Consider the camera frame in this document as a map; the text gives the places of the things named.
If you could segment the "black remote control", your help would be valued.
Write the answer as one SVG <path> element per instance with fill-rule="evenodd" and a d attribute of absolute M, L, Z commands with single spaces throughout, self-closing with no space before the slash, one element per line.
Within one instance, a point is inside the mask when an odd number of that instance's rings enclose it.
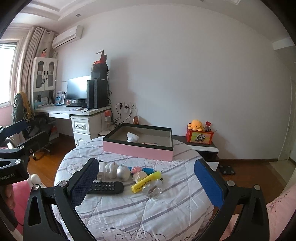
<path fill-rule="evenodd" d="M 121 194 L 124 191 L 124 185 L 121 182 L 93 182 L 88 194 L 103 194 L 103 195 L 114 195 Z"/>

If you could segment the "yellow highlighter marker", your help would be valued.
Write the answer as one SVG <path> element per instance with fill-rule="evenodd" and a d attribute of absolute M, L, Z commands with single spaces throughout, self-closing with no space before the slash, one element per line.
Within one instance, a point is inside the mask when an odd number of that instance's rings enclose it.
<path fill-rule="evenodd" d="M 137 182 L 135 185 L 133 185 L 131 187 L 132 192 L 133 193 L 137 193 L 140 192 L 143 187 L 148 184 L 151 181 L 157 180 L 161 178 L 161 172 L 160 171 L 156 171 L 148 176 L 146 176 L 145 178 L 143 178 L 142 180 L 140 180 L 139 182 Z"/>

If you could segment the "pink white brick toy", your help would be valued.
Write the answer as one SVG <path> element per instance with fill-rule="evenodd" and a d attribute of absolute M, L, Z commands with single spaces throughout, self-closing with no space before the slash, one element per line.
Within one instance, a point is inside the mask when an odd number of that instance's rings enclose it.
<path fill-rule="evenodd" d="M 132 174 L 132 180 L 135 181 L 135 183 L 138 183 L 147 177 L 147 173 L 145 173 L 142 168 L 138 166 L 132 167 L 130 173 Z"/>

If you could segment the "white bear figurine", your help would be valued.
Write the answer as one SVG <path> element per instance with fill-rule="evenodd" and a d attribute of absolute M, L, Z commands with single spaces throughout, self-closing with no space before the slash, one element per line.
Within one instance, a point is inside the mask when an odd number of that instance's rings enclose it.
<path fill-rule="evenodd" d="M 115 162 L 109 163 L 105 165 L 105 178 L 107 179 L 115 179 L 117 177 L 117 169 L 118 165 Z"/>

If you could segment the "white desk with drawers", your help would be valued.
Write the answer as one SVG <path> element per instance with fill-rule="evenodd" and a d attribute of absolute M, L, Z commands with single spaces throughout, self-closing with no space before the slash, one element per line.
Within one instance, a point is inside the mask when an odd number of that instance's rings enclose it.
<path fill-rule="evenodd" d="M 35 109 L 35 113 L 45 113 L 50 118 L 70 120 L 75 145 L 79 146 L 97 138 L 103 131 L 103 117 L 106 110 L 111 110 L 111 106 L 91 110 L 76 110 L 64 105 L 48 105 Z"/>

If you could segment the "white glass door cabinet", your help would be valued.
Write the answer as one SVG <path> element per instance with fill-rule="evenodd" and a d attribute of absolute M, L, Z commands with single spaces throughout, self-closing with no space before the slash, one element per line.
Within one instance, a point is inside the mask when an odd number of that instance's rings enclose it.
<path fill-rule="evenodd" d="M 55 90 L 58 59 L 35 57 L 32 65 L 31 92 Z"/>

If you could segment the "black computer monitor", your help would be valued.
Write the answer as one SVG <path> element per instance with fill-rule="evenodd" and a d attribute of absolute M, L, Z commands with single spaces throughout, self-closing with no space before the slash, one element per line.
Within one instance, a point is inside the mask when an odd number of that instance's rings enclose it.
<path fill-rule="evenodd" d="M 81 100 L 87 97 L 87 82 L 91 76 L 82 76 L 68 80 L 66 98 L 69 100 Z"/>

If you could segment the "red decorated box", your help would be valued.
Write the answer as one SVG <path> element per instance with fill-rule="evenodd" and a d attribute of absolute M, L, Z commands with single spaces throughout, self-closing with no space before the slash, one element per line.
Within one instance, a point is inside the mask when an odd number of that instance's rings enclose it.
<path fill-rule="evenodd" d="M 197 144 L 212 144 L 213 132 L 198 132 L 187 129 L 186 132 L 186 140 L 189 143 L 197 143 Z"/>

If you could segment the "white striped quilted tablecloth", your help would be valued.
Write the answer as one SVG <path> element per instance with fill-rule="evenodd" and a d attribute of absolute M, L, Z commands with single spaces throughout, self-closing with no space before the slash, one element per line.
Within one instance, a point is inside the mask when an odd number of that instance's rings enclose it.
<path fill-rule="evenodd" d="M 95 138 L 63 158 L 54 182 L 70 179 L 90 158 L 160 171 L 163 187 L 156 197 L 133 193 L 128 180 L 121 194 L 88 194 L 76 211 L 97 240 L 192 240 L 214 207 L 194 174 L 200 155 L 177 140 L 173 146 L 173 160 L 166 162 L 106 152 L 103 139 Z"/>

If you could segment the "orange cap bottle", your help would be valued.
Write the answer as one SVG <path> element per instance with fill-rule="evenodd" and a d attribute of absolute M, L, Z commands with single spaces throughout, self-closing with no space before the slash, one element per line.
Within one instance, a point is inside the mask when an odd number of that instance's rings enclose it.
<path fill-rule="evenodd" d="M 111 131 L 112 127 L 112 112 L 111 109 L 108 109 L 104 112 L 105 115 L 105 130 Z"/>

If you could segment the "yellow octopus plush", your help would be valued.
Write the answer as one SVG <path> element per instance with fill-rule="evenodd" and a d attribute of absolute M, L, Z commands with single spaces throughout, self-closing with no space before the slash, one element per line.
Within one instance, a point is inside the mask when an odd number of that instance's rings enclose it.
<path fill-rule="evenodd" d="M 202 132 L 203 131 L 203 124 L 199 120 L 192 120 L 191 123 L 187 125 L 188 130 L 192 130 L 194 132 Z"/>

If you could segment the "white cup in box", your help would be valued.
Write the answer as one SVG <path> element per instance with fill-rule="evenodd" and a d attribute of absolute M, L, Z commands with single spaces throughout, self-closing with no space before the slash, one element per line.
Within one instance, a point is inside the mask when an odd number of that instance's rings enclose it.
<path fill-rule="evenodd" d="M 139 140 L 139 136 L 131 132 L 128 132 L 126 134 L 126 137 L 127 137 L 127 142 L 131 142 L 131 143 L 137 143 Z"/>

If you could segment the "white air conditioner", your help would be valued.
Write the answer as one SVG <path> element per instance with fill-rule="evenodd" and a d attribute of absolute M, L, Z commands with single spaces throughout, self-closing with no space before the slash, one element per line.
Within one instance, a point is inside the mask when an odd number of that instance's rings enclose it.
<path fill-rule="evenodd" d="M 75 42 L 82 37 L 83 26 L 75 26 L 53 39 L 52 48 L 57 49 L 65 44 Z"/>

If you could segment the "black box stack with red item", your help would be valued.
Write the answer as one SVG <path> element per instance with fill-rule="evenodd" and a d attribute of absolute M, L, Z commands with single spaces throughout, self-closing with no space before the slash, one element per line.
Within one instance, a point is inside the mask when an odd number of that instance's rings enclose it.
<path fill-rule="evenodd" d="M 91 65 L 91 79 L 107 80 L 107 55 L 104 54 L 104 50 L 100 50 L 98 54 L 100 54 L 100 59 Z"/>

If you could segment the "pink storage box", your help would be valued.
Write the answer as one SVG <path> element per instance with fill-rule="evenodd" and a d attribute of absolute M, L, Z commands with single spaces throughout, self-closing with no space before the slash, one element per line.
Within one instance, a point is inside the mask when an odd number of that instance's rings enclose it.
<path fill-rule="evenodd" d="M 127 142 L 128 132 L 139 136 L 137 143 Z M 103 137 L 106 152 L 171 162 L 173 138 L 171 128 L 123 123 Z"/>

